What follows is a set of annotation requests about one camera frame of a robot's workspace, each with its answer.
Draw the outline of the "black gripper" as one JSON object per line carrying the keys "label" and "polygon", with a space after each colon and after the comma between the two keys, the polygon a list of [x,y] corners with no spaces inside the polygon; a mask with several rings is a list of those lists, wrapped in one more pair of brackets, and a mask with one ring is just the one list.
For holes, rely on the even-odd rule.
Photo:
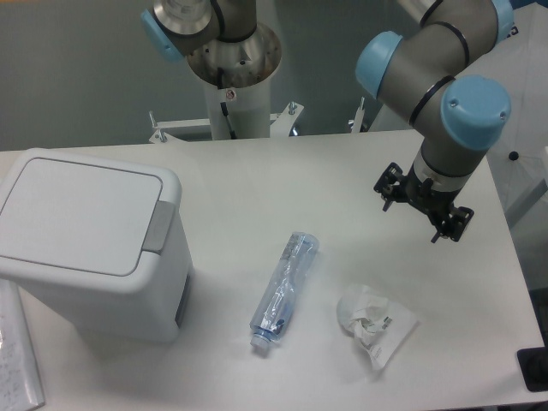
{"label": "black gripper", "polygon": [[430,180],[427,178],[421,182],[413,170],[405,176],[399,165],[392,162],[379,177],[373,190],[384,201],[383,211],[388,211],[396,202],[407,203],[427,215],[436,229],[431,243],[436,243],[439,238],[458,242],[474,217],[474,211],[463,206],[455,208],[454,200],[459,191],[437,191]]}

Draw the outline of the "second grey robot arm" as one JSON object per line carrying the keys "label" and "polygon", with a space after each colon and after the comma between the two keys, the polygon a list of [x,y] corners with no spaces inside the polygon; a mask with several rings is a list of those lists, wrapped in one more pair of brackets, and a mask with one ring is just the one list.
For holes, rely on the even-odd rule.
{"label": "second grey robot arm", "polygon": [[218,40],[240,43],[257,27],[255,1],[155,1],[140,15],[155,50],[176,62]]}

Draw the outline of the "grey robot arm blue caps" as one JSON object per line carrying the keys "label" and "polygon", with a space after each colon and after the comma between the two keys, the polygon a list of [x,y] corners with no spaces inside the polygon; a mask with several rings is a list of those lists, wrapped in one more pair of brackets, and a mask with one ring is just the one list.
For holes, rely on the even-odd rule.
{"label": "grey robot arm blue caps", "polygon": [[434,241],[461,239],[474,212],[455,206],[455,198],[511,114],[504,86],[463,70],[506,39],[513,25],[509,1],[435,1],[414,36],[382,32],[357,60],[360,85],[424,138],[410,170],[389,164],[374,190],[385,209],[406,203],[426,215]]}

